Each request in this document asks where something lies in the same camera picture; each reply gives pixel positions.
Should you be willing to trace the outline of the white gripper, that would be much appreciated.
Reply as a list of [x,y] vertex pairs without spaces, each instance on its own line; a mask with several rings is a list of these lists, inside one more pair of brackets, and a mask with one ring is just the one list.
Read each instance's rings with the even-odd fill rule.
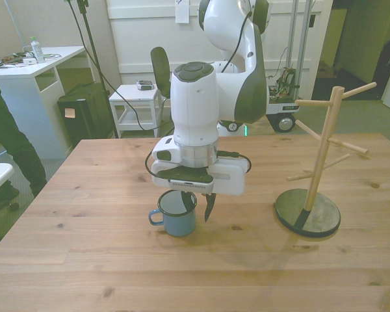
[[204,214],[206,222],[215,204],[215,193],[241,195],[244,192],[246,159],[218,159],[205,170],[212,177],[211,182],[197,182],[193,177],[163,179],[154,176],[152,181],[158,187],[182,190],[181,199],[186,213],[192,212],[196,207],[196,196],[192,192],[202,193],[207,201]]

